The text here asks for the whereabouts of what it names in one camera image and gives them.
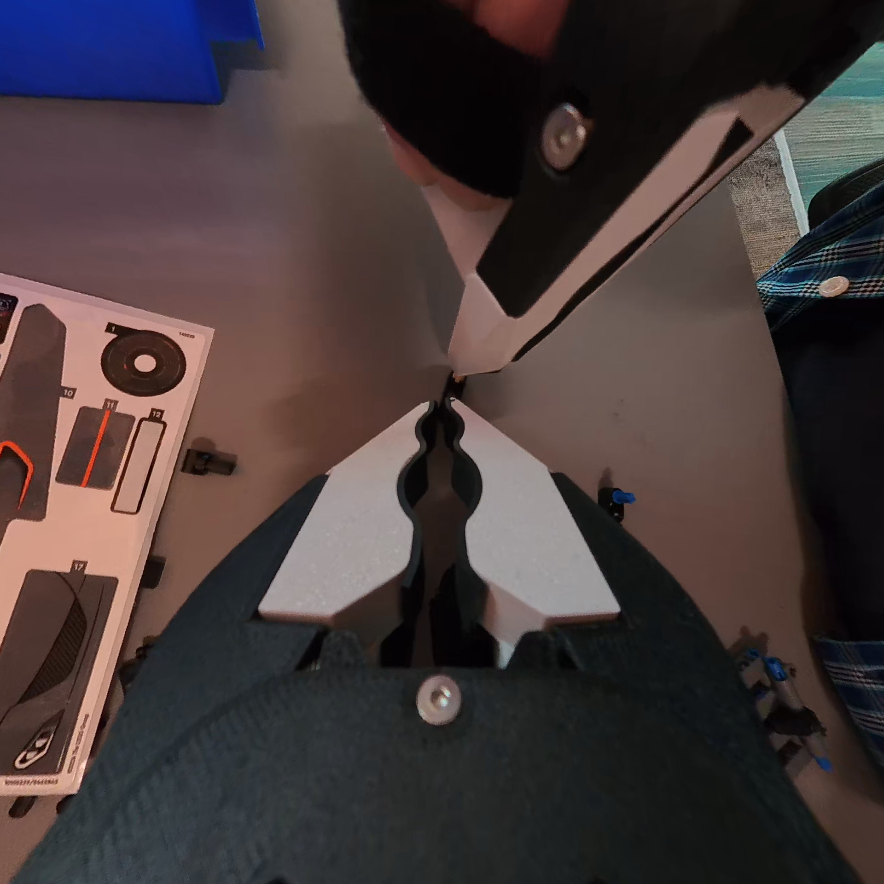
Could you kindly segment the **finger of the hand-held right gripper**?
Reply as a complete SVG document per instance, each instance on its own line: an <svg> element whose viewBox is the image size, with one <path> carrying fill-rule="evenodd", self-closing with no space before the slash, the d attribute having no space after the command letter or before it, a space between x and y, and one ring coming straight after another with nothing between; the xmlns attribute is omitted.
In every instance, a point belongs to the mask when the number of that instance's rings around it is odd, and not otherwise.
<svg viewBox="0 0 884 884"><path fill-rule="evenodd" d="M477 266L511 202L492 200L488 208L467 209L440 185L426 186L423 194L448 250L441 280L428 291L440 348L455 375L500 370L508 362L504 349L512 321L478 278Z"/></svg>
<svg viewBox="0 0 884 884"><path fill-rule="evenodd" d="M758 85L691 123L518 323L514 361L651 245L808 103L793 88Z"/></svg>

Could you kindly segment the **black lego connector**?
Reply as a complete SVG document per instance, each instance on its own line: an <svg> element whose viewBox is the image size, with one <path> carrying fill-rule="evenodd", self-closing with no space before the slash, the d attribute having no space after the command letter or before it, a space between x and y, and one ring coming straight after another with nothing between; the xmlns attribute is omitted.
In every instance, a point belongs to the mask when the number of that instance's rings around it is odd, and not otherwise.
<svg viewBox="0 0 884 884"><path fill-rule="evenodd" d="M234 473L238 465L236 455L198 448L185 451L180 471L190 476L221 476L228 477Z"/></svg>

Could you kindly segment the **person's right hand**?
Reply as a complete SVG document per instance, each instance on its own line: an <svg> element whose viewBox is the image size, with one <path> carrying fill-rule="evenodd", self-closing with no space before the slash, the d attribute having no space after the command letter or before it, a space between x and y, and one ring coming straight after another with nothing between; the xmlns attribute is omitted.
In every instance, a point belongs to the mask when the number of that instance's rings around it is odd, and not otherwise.
<svg viewBox="0 0 884 884"><path fill-rule="evenodd" d="M569 1L451 1L494 39L534 58L553 51ZM381 119L395 163L415 184L436 188L451 204L468 212L484 212L503 204L501 198L472 190L439 171L425 156Z"/></svg>

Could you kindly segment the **lego sticker sheet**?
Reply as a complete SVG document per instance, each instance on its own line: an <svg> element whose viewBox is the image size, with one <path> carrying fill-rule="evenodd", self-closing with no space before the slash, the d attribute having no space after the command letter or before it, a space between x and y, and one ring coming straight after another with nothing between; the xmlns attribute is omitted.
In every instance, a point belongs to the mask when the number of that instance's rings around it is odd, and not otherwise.
<svg viewBox="0 0 884 884"><path fill-rule="evenodd" d="M1 793L78 791L213 330L2 275Z"/></svg>

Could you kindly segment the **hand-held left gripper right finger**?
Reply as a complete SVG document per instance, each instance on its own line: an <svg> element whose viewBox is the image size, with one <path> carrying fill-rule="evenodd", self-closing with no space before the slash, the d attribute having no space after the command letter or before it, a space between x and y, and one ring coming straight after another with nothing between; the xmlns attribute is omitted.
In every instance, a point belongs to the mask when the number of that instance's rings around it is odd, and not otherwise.
<svg viewBox="0 0 884 884"><path fill-rule="evenodd" d="M465 507L448 593L457 665L503 669L527 634L619 618L547 466L456 398L440 418Z"/></svg>

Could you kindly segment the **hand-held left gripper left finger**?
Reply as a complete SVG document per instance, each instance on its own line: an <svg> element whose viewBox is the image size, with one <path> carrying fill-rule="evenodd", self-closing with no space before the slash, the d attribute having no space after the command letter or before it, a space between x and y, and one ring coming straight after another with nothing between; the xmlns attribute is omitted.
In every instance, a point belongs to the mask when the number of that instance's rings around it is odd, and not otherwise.
<svg viewBox="0 0 884 884"><path fill-rule="evenodd" d="M354 634L380 665L410 665L425 594L436 402L408 411L328 470L258 605L267 622Z"/></svg>

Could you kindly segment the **person's torso in plaid shirt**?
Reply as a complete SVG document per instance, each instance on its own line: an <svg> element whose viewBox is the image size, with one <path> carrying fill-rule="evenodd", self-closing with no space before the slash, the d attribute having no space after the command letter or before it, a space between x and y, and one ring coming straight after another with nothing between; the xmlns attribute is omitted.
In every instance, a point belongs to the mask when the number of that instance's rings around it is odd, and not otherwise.
<svg viewBox="0 0 884 884"><path fill-rule="evenodd" d="M815 642L883 764L883 171L825 186L810 230L757 280L792 414L804 497L842 638Z"/></svg>

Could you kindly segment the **blue plastic bin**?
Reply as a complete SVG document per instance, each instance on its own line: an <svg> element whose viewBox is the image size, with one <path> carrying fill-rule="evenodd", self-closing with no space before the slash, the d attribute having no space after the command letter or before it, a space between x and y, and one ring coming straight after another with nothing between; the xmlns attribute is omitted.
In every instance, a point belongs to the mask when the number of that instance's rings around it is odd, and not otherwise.
<svg viewBox="0 0 884 884"><path fill-rule="evenodd" d="M3 1L1 94L218 105L264 50L254 1Z"/></svg>

